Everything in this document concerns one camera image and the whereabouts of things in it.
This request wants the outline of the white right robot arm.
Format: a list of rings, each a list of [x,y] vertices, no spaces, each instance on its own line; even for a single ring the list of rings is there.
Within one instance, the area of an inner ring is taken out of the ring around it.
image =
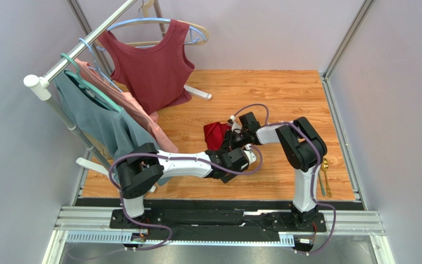
[[[306,117],[291,122],[261,126],[254,114],[239,117],[241,126],[225,132],[221,149],[235,149],[244,145],[280,144],[295,172],[295,194],[291,211],[299,225],[309,224],[318,213],[316,179],[320,164],[327,154],[327,146]]]

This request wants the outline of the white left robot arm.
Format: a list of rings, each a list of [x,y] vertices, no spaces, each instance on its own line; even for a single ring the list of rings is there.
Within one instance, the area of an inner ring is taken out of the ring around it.
[[[248,168],[261,160],[262,154],[250,145],[233,150],[180,154],[157,150],[152,143],[146,143],[118,158],[109,169],[109,178],[121,194],[126,215],[136,218],[144,213],[146,193],[162,180],[191,176],[227,183],[237,175],[257,172]]]

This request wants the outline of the red cloth napkin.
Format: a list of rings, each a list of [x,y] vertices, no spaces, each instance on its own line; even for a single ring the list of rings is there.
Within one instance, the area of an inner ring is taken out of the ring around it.
[[[227,130],[230,130],[230,126],[227,123],[210,123],[203,127],[204,140],[209,150],[220,149],[224,136]]]

